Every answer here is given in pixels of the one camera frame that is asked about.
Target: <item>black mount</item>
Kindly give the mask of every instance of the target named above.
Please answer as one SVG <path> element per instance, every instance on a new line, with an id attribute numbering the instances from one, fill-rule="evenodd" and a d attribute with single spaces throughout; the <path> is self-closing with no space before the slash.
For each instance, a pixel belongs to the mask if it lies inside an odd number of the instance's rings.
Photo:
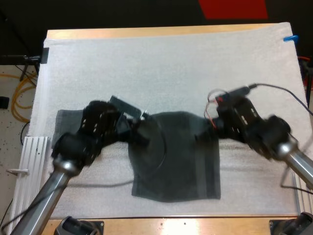
<path id="1" fill-rule="evenodd" d="M 216 97 L 219 117 L 214 119 L 219 138 L 246 143 L 266 158 L 277 158 L 277 146 L 288 141 L 291 129 L 277 116 L 262 119 L 244 96 Z"/>
<path id="2" fill-rule="evenodd" d="M 76 134 L 65 133 L 56 142 L 52 157 L 62 156 L 77 166 L 92 164 L 103 147 L 117 141 L 147 146 L 149 140 L 136 132 L 140 121 L 128 120 L 112 104 L 92 101 L 84 109 Z"/>
<path id="3" fill-rule="evenodd" d="M 313 231 L 313 215 L 302 212 L 296 219 L 271 220 L 271 235 L 311 235 Z"/>

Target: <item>folded cloth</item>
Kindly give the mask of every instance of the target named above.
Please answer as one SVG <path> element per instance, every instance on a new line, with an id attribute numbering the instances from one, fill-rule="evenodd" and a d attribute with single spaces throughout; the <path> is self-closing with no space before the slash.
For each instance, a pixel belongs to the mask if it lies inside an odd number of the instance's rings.
<path id="1" fill-rule="evenodd" d="M 195 139 L 210 125 L 187 112 L 160 113 L 141 123 L 138 132 L 150 143 L 128 145 L 134 169 L 132 195 L 161 202 L 220 199 L 218 137 Z"/>

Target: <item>table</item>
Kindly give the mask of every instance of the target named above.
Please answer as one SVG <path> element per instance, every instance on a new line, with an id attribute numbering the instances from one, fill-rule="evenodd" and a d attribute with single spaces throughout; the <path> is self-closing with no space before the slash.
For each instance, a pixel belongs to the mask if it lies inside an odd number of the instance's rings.
<path id="1" fill-rule="evenodd" d="M 94 39 L 115 37 L 166 36 L 181 34 L 229 32 L 256 29 L 269 24 L 234 24 L 151 28 L 69 29 L 49 30 L 49 39 Z M 180 217 L 104 219 L 106 235 L 135 234 L 201 234 L 201 235 L 269 235 L 269 220 L 295 216 L 260 217 Z M 43 232 L 51 235 L 60 220 L 50 220 Z"/>

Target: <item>silver cylindrical arm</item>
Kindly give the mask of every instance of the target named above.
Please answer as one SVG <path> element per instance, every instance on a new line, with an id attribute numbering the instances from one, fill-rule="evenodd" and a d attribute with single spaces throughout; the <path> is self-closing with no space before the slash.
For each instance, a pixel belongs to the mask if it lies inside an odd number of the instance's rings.
<path id="1" fill-rule="evenodd" d="M 40 200 L 41 202 L 22 217 L 12 231 L 12 235 L 42 234 L 69 180 L 81 171 L 73 163 L 62 161 L 61 158 L 54 159 L 53 165 L 53 173 L 39 191 L 30 207 L 37 204 Z"/>
<path id="2" fill-rule="evenodd" d="M 285 162 L 300 176 L 308 188 L 313 189 L 313 161 L 308 156 L 298 149 L 291 152 Z"/>
<path id="3" fill-rule="evenodd" d="M 277 157 L 277 160 L 285 161 L 308 188 L 313 189 L 313 161 L 299 150 L 298 141 L 292 135 L 288 142 L 278 146 Z"/>

